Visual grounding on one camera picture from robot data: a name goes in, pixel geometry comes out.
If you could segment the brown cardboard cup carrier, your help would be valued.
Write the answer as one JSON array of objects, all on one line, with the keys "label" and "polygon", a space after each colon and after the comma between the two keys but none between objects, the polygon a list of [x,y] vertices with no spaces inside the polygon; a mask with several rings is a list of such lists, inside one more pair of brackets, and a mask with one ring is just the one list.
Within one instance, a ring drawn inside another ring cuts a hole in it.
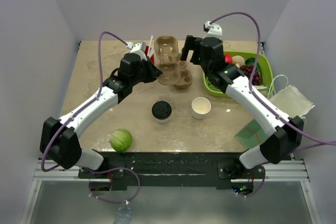
[{"label": "brown cardboard cup carrier", "polygon": [[162,72],[158,77],[159,83],[165,86],[177,84],[181,77],[177,39],[173,36],[158,37],[154,42],[154,51],[158,58],[156,66]]}]

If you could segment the black plastic cup lid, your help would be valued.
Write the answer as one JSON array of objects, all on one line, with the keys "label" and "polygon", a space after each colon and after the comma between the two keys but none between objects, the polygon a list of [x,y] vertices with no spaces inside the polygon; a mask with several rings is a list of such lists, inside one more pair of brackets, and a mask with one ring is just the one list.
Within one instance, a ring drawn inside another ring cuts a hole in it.
[{"label": "black plastic cup lid", "polygon": [[172,114],[172,107],[166,101],[158,101],[152,106],[152,115],[159,120],[165,120],[169,118]]}]

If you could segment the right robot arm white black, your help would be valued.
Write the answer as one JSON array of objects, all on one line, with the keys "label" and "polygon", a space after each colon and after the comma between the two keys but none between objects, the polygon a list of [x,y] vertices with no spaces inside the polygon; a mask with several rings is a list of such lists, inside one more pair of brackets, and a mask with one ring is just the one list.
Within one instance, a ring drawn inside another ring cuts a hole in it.
[{"label": "right robot arm white black", "polygon": [[181,52],[185,61],[192,51],[191,63],[199,65],[212,85],[229,95],[259,123],[267,139],[242,153],[232,170],[239,178],[246,178],[253,168],[264,164],[278,164],[301,144],[304,122],[299,116],[290,117],[249,84],[244,72],[235,64],[226,63],[223,42],[215,37],[186,36]]}]

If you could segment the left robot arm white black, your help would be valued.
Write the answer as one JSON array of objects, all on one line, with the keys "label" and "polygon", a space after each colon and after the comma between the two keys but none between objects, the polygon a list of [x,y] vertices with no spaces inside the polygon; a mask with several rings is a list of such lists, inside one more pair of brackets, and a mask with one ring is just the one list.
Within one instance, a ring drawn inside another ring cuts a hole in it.
[{"label": "left robot arm white black", "polygon": [[104,162],[104,157],[97,151],[83,150],[79,138],[95,120],[130,95],[136,84],[154,82],[161,75],[162,71],[148,57],[136,53],[125,54],[119,67],[80,107],[59,119],[49,117],[43,123],[41,164],[44,165],[49,158],[64,169],[84,167],[97,178],[105,177],[109,165]]}]

